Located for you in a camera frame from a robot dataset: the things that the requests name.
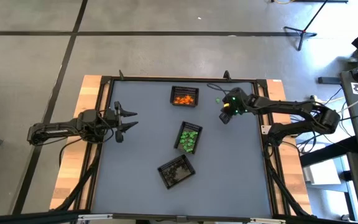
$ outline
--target black metal frame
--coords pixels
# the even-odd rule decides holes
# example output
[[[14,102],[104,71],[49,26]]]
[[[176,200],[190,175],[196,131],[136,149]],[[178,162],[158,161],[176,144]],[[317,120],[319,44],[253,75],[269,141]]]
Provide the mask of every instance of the black metal frame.
[[[109,85],[108,88],[108,95],[107,95],[107,100],[106,100],[106,104],[105,104],[105,109],[110,107],[111,104],[111,97],[112,97],[112,91],[114,88],[114,81],[142,81],[142,82],[205,82],[205,83],[216,83],[216,82],[229,82],[229,83],[236,83],[236,82],[247,82],[247,83],[251,83],[252,87],[253,87],[253,91],[256,95],[259,95],[259,87],[262,87],[264,95],[269,97],[269,92],[267,89],[267,82],[266,80],[255,80],[255,79],[232,79],[229,76],[229,73],[226,71],[224,74],[224,78],[185,78],[185,77],[124,77],[124,75],[122,74],[121,71],[119,71],[120,76],[116,76],[116,77],[109,77],[109,76],[103,76],[101,79],[101,83],[99,86],[99,92],[98,92],[98,97],[97,97],[97,101],[96,101],[96,106],[95,108],[97,110],[100,110],[100,104],[101,104],[101,100],[102,100],[102,95],[103,95],[103,91],[105,89],[105,85]],[[273,122],[273,116],[272,114],[268,114],[268,121],[270,124],[272,124]],[[264,125],[264,121],[263,121],[263,116],[259,115],[258,116],[258,121],[260,123],[260,125]],[[101,153],[102,150],[102,144],[99,144],[97,147],[97,151],[96,153]],[[86,148],[86,160],[87,162],[83,163],[83,166],[81,168],[81,170],[86,170],[87,166],[88,166],[88,161],[89,161],[89,157],[91,154],[91,147],[87,146]],[[282,164],[281,164],[281,159],[280,159],[280,155],[278,152],[278,148],[277,147],[273,147],[273,154],[275,156],[275,161],[276,161],[276,168],[277,168],[277,172],[278,175],[280,176],[280,179],[284,182],[284,176],[283,176],[283,170],[282,170]],[[85,209],[91,209],[91,204],[93,201],[93,194],[94,194],[94,189],[95,189],[95,185],[96,185],[96,177],[97,177],[97,171],[91,176],[91,181],[89,183],[89,191],[88,191],[88,198],[86,199],[86,207]],[[277,199],[276,199],[276,194],[275,194],[275,187],[274,187],[274,181],[271,178],[271,176],[267,175],[266,173],[266,179],[267,179],[267,188],[268,188],[268,194],[269,194],[269,201],[270,201],[270,206],[271,206],[271,211],[272,211],[272,215],[278,215],[278,207],[277,207]],[[76,207],[74,207],[74,209],[79,209],[79,201],[81,196],[79,196],[76,200]],[[282,196],[283,199],[283,207],[284,207],[284,212],[286,215],[290,215],[290,206],[288,204],[288,202],[285,200],[285,198]],[[165,216],[165,215],[141,215],[141,217],[139,217],[139,215],[136,214],[125,214],[126,218],[131,218],[131,219],[140,219],[140,220],[144,220],[144,219],[156,219],[156,220],[176,220],[177,216],[172,215],[172,216]],[[215,217],[205,217],[207,220],[213,220],[212,218]],[[239,221],[238,218],[227,218],[225,219],[225,221],[230,221],[230,222],[234,222],[234,220]]]

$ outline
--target metal frame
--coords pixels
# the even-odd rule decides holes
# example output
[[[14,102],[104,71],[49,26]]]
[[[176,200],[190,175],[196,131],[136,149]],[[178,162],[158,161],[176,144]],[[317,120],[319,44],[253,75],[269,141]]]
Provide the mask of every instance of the metal frame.
[[[247,82],[247,83],[251,83],[252,84],[252,88],[253,91],[256,95],[259,95],[259,87],[261,87],[263,89],[264,92],[264,96],[269,97],[269,92],[267,89],[267,82],[266,80],[256,80],[256,79],[232,79],[230,78],[229,73],[226,71],[224,74],[224,78],[185,78],[185,77],[124,77],[124,75],[122,74],[121,71],[119,71],[120,76],[115,76],[115,77],[109,77],[109,76],[103,76],[101,78],[101,83],[99,86],[99,92],[98,92],[98,97],[97,97],[97,101],[96,101],[96,109],[101,109],[100,105],[101,105],[101,100],[102,100],[102,95],[104,93],[104,89],[105,89],[105,85],[109,85],[108,88],[108,96],[106,99],[106,103],[105,103],[105,107],[104,110],[108,109],[110,107],[111,104],[111,97],[112,97],[112,91],[114,88],[114,81],[141,81],[141,82],[229,82],[229,83],[236,83],[236,82]],[[273,122],[273,116],[272,114],[268,114],[268,121],[270,124],[272,124]],[[258,122],[259,122],[259,127],[261,125],[264,125],[264,120],[263,120],[263,116],[259,115],[258,116]],[[261,136],[261,143],[262,143],[262,147],[264,147],[264,142],[262,141],[262,130],[259,128],[259,132],[260,132],[260,136]],[[95,153],[101,153],[102,150],[102,144],[99,144],[96,152]],[[82,166],[82,170],[86,170],[88,163],[89,163],[89,158],[90,158],[90,153],[91,153],[91,147],[87,146],[86,147],[86,152],[85,154],[87,155],[87,162],[83,163]],[[280,155],[278,152],[278,148],[277,147],[273,147],[273,154],[275,156],[275,160],[276,160],[276,169],[277,172],[281,178],[281,180],[284,182],[284,176],[283,176],[283,171],[282,171],[282,164],[281,164],[281,159],[280,159]],[[86,207],[85,209],[90,210],[91,206],[92,206],[92,202],[93,202],[93,195],[94,195],[94,189],[95,189],[95,185],[96,185],[96,178],[97,178],[97,171],[91,176],[91,182],[89,184],[89,190],[88,190],[88,198],[86,199]],[[269,202],[270,202],[270,208],[272,211],[272,216],[274,215],[278,215],[278,207],[277,207],[277,199],[276,199],[276,194],[275,194],[275,187],[274,187],[274,181],[271,178],[271,176],[267,175],[266,173],[266,179],[267,179],[267,188],[268,188],[268,194],[269,194]],[[288,204],[288,202],[284,199],[284,197],[282,197],[283,199],[283,206],[284,206],[284,212],[285,215],[290,215],[290,206]],[[74,209],[79,209],[79,201],[80,198],[77,198],[76,200],[76,204],[77,207],[74,207]],[[147,220],[147,219],[154,219],[154,220],[175,220],[177,221],[178,216],[176,215],[138,215],[138,214],[120,214],[120,215],[124,215],[124,218],[130,218],[130,219],[138,219],[138,220]],[[227,222],[247,222],[249,219],[248,218],[231,218],[231,217],[194,217],[195,219],[192,220],[204,220],[204,221],[208,221],[208,220],[214,220],[216,221],[216,218],[219,218],[220,221],[227,221]]]

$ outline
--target orange toy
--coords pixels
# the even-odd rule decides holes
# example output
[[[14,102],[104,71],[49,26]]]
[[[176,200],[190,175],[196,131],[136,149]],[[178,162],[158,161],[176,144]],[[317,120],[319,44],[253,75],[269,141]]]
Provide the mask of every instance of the orange toy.
[[[190,95],[186,95],[185,97],[177,96],[174,101],[174,103],[186,105],[189,105],[192,102],[194,102],[194,99]]]

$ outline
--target wooden board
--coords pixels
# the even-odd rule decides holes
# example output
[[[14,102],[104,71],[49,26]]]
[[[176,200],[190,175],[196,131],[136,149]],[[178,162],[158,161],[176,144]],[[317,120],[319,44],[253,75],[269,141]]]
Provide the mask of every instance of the wooden board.
[[[78,96],[74,117],[77,117],[78,113],[80,113],[81,111],[93,109],[95,107],[100,86],[100,80],[100,75],[84,76],[80,95]],[[284,88],[281,80],[267,80],[267,85],[270,99],[285,100]],[[103,96],[102,105],[106,103],[106,98],[107,96]],[[290,116],[285,114],[274,113],[273,120],[276,123],[291,122]],[[68,142],[73,141],[77,138],[69,138]],[[285,141],[288,141],[293,144],[295,143],[295,140],[290,137],[285,138]],[[81,166],[85,154],[85,147],[86,143],[83,141],[79,141],[68,146],[65,149],[50,208],[56,208],[57,206],[59,206],[78,183],[78,180],[80,178]],[[306,190],[306,184],[303,179],[299,155],[296,151],[297,149],[287,144],[281,144],[279,148],[285,184],[296,199],[296,201],[302,206],[302,208],[306,212],[311,213],[311,207],[309,203],[308,193]],[[85,186],[85,190],[83,191],[80,208],[85,207],[87,189],[88,185]],[[276,188],[275,191],[277,195],[279,213],[284,214],[281,193],[278,188]]]

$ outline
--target black basket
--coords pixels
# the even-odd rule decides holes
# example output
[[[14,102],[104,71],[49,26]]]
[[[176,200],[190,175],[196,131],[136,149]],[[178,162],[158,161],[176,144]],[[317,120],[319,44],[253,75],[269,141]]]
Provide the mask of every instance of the black basket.
[[[160,166],[158,172],[167,189],[196,174],[196,171],[185,155],[179,156]]]
[[[190,104],[175,103],[176,97],[185,97],[190,95],[194,101]],[[170,102],[175,106],[190,106],[195,107],[198,105],[198,88],[190,88],[183,86],[172,86]]]
[[[175,141],[175,145],[173,146],[175,149],[178,149],[178,150],[181,150],[182,152],[185,152],[185,153],[189,153],[189,154],[195,154],[196,153],[196,150],[197,150],[197,144],[198,144],[198,141],[200,140],[200,136],[201,136],[201,132],[203,130],[203,127],[201,126],[198,126],[198,125],[195,125],[195,124],[190,124],[190,123],[187,123],[186,121],[182,122],[181,123],[181,126],[180,126],[180,129],[179,129],[179,133],[178,133],[178,137],[177,137],[177,140]],[[182,133],[184,131],[187,131],[187,132],[198,132],[198,134],[192,139],[193,140],[193,150],[191,152],[187,152],[186,149],[184,148],[183,144],[180,142],[180,140],[182,139],[181,136],[182,136]]]

